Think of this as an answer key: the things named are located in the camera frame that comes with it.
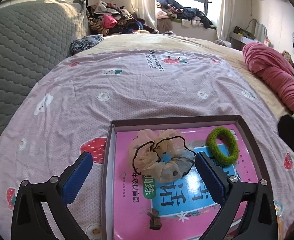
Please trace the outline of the pink rolled blanket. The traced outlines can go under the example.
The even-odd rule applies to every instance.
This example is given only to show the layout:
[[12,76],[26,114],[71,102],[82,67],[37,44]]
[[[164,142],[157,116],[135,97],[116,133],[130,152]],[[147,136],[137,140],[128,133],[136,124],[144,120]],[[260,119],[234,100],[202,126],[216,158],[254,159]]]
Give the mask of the pink rolled blanket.
[[294,112],[294,69],[278,51],[262,43],[251,42],[242,49],[245,64]]

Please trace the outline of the dark shallow box tray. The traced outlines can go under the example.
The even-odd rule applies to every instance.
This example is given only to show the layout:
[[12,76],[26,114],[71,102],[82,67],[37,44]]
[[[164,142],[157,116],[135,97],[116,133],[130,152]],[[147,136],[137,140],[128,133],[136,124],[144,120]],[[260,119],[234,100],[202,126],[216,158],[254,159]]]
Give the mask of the dark shallow box tray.
[[103,239],[277,239],[262,153],[239,115],[112,121]]

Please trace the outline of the beige organza scrunchie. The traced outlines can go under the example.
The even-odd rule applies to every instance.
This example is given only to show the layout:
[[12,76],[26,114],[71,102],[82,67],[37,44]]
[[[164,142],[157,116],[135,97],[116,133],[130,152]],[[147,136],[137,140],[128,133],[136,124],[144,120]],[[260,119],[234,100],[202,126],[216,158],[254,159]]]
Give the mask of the beige organza scrunchie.
[[143,129],[128,146],[127,163],[136,175],[170,183],[190,172],[195,155],[182,132]]

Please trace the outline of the small bedside desk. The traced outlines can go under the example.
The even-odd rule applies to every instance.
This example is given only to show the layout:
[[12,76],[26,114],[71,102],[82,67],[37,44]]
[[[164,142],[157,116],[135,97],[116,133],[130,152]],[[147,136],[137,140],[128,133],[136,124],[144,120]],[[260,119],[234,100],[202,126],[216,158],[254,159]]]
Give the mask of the small bedside desk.
[[230,37],[231,47],[239,51],[242,51],[243,47],[246,44],[249,44],[252,42],[261,43],[269,47],[272,46],[269,39],[265,38],[263,42],[257,40],[256,38],[251,39],[252,37],[254,37],[253,34],[242,29],[238,31],[236,30],[231,31],[229,33],[229,37]]

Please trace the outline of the pink strawberry print bedsheet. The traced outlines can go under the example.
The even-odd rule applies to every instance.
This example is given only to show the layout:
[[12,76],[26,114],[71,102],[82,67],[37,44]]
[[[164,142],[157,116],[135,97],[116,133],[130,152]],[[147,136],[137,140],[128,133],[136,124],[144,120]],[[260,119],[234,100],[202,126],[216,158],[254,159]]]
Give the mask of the pink strawberry print bedsheet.
[[246,67],[205,53],[117,51],[73,56],[36,83],[0,137],[0,235],[10,238],[20,182],[47,181],[112,120],[240,115],[266,163],[283,226],[294,221],[294,153],[279,138],[278,100]]

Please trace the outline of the right cream curtain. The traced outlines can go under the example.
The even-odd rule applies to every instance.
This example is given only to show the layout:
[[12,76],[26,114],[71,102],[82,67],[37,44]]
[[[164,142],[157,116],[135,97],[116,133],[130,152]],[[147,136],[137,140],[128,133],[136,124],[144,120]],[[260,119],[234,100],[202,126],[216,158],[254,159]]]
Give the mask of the right cream curtain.
[[235,0],[219,0],[219,17],[217,20],[217,37],[226,40],[234,15]]

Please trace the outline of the cream curtain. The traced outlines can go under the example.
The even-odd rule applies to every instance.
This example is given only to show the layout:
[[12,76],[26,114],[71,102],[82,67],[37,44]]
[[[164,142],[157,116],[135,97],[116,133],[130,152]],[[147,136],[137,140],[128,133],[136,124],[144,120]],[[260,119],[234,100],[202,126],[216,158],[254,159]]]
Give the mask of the cream curtain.
[[235,0],[219,0],[219,17],[217,20],[217,37],[226,40],[234,15]]
[[146,25],[157,29],[156,0],[131,0],[131,6],[136,15],[145,20]]

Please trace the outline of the clothes pile on windowsill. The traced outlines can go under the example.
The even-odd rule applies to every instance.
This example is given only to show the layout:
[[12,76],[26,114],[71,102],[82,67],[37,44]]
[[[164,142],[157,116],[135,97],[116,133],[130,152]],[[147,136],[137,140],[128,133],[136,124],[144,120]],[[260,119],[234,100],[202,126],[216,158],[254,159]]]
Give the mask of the clothes pile on windowsill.
[[157,7],[167,12],[171,20],[199,21],[205,29],[216,29],[216,26],[209,20],[206,14],[197,8],[184,7],[175,0],[156,0]]

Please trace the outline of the grey quilted headboard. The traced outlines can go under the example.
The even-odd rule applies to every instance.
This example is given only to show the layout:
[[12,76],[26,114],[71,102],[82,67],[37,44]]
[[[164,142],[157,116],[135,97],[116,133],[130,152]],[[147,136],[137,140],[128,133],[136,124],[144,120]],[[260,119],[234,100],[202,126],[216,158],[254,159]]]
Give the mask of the grey quilted headboard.
[[0,136],[31,89],[88,33],[86,1],[28,1],[0,9]]

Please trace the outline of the dark blue patterned cloth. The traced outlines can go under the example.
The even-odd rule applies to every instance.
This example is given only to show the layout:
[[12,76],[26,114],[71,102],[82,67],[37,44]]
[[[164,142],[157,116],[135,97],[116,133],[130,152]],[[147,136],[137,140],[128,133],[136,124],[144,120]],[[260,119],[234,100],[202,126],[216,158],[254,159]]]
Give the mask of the dark blue patterned cloth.
[[97,34],[97,35],[84,36],[83,38],[74,40],[70,46],[70,53],[72,55],[75,55],[82,51],[88,50],[92,47],[95,47],[99,43],[101,43],[103,39],[104,39],[103,34]]

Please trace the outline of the left cream curtain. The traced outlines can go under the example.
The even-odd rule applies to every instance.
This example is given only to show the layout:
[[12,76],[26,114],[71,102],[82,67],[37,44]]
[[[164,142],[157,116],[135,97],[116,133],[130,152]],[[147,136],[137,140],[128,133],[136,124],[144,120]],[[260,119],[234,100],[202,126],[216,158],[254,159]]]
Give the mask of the left cream curtain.
[[156,0],[131,0],[131,6],[136,15],[145,20],[146,25],[157,29]]

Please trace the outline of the clothes pile beside bed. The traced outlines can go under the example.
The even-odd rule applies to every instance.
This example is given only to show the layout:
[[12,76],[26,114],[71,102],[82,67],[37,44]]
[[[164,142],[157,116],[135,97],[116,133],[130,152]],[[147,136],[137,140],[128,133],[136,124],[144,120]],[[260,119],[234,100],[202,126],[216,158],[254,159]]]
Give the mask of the clothes pile beside bed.
[[89,5],[88,0],[74,0],[86,7],[88,28],[91,34],[111,36],[118,34],[157,34],[158,30],[147,25],[146,20],[138,18],[125,7],[118,7],[114,3],[99,1]]

